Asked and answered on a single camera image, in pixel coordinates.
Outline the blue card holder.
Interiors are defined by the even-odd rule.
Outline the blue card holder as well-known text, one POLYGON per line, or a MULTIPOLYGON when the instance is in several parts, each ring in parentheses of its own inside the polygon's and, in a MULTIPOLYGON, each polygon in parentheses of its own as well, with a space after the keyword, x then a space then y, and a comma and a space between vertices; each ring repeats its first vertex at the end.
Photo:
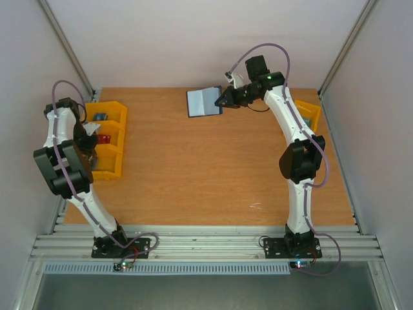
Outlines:
POLYGON ((222 95, 222 87, 208 87, 186 92, 186 107, 189 118, 222 115, 223 109, 215 106, 222 95))

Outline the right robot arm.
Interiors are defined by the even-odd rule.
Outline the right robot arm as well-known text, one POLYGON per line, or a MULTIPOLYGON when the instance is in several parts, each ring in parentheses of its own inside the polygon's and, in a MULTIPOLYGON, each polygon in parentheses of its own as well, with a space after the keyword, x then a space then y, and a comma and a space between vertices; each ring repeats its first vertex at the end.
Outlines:
POLYGON ((319 240, 315 237, 310 216, 311 186, 321 166, 325 139, 316 136, 299 113, 282 73, 271 73, 263 56, 245 62, 250 83, 232 83, 215 101, 220 108, 249 107, 262 99, 275 115, 284 134, 287 148, 279 159, 279 169, 287 180, 289 215, 283 238, 266 238, 266 257, 321 258, 319 240))

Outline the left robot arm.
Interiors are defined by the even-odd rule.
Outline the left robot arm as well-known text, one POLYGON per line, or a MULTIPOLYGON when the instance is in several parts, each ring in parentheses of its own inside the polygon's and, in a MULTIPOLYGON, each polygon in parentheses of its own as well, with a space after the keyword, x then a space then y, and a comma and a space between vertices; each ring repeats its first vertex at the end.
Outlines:
POLYGON ((47 105, 44 115, 47 138, 33 157, 46 184, 53 194, 75 205, 92 227, 92 256, 126 255, 130 241, 93 188, 99 125, 82 122, 79 104, 71 98, 47 105))

